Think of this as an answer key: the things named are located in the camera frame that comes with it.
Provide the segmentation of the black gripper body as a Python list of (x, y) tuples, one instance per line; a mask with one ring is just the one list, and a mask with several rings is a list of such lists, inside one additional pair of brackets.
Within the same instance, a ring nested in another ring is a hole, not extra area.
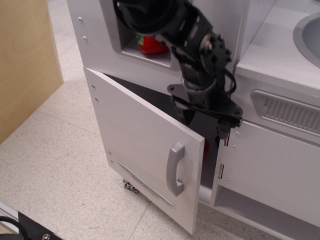
[(171, 84), (167, 90), (171, 97), (188, 102), (195, 112), (202, 112), (218, 120), (228, 119), (231, 128), (238, 127), (242, 123), (243, 110), (215, 86), (202, 91), (190, 91), (182, 84)]

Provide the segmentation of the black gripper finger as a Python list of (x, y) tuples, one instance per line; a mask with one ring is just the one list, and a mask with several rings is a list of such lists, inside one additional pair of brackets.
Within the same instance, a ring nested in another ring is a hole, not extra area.
[(192, 108), (192, 106), (188, 102), (184, 101), (183, 99), (171, 96), (170, 100), (173, 104), (174, 110), (179, 120), (183, 124), (189, 125), (194, 119), (196, 111)]
[(227, 140), (230, 133), (230, 121), (228, 119), (221, 118), (218, 120), (217, 134), (220, 140)]

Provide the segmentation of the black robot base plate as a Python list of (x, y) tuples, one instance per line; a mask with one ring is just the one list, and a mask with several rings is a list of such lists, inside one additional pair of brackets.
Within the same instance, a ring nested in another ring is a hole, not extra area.
[(18, 212), (18, 222), (26, 230), (31, 240), (62, 240), (57, 234), (45, 228), (21, 212)]

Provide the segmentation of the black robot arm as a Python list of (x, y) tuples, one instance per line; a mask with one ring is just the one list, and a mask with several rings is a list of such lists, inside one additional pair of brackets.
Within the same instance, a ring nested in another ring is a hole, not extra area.
[(189, 125), (198, 111), (212, 116), (220, 139), (228, 139), (243, 115), (230, 98), (237, 87), (225, 89), (226, 79), (236, 82), (226, 68), (231, 52), (201, 11), (187, 0), (115, 0), (113, 6), (128, 29), (157, 37), (178, 60), (182, 83), (167, 89), (179, 119)]

